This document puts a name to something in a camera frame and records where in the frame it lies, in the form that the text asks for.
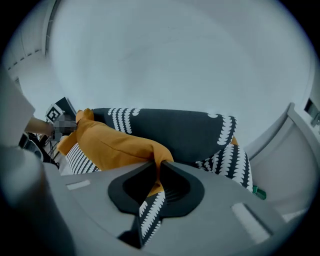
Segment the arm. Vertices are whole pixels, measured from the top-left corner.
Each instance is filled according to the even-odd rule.
[[[31,117],[26,128],[24,129],[24,131],[28,133],[45,134],[47,136],[50,136],[53,130],[54,126],[51,123],[42,121],[35,117]]]

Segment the green object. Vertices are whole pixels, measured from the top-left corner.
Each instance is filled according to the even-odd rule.
[[[267,193],[261,188],[258,188],[258,186],[253,186],[253,193],[262,200],[267,198]]]

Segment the curved white wall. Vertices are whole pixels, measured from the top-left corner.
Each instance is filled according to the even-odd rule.
[[[309,42],[270,1],[63,1],[49,54],[76,110],[232,114],[242,146],[310,93]]]

